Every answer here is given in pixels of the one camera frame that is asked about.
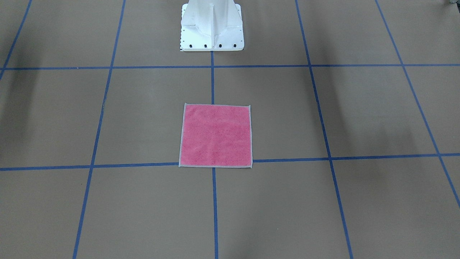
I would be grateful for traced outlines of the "pink towel with grey edging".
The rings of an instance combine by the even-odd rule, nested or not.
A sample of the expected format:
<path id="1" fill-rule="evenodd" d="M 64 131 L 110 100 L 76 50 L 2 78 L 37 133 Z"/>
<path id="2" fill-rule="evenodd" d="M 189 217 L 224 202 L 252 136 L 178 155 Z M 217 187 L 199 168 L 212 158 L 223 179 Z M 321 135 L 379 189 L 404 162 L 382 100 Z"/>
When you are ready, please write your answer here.
<path id="1" fill-rule="evenodd" d="M 251 106 L 185 103 L 178 166 L 252 168 Z"/>

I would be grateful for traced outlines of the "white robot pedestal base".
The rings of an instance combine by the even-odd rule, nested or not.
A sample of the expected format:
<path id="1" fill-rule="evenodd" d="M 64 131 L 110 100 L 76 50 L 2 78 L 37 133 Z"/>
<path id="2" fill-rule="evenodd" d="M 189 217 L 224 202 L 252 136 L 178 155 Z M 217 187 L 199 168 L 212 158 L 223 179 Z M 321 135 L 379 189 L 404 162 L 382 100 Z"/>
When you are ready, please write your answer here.
<path id="1" fill-rule="evenodd" d="M 180 51 L 242 51 L 243 15 L 233 0 L 190 0 L 182 5 Z"/>

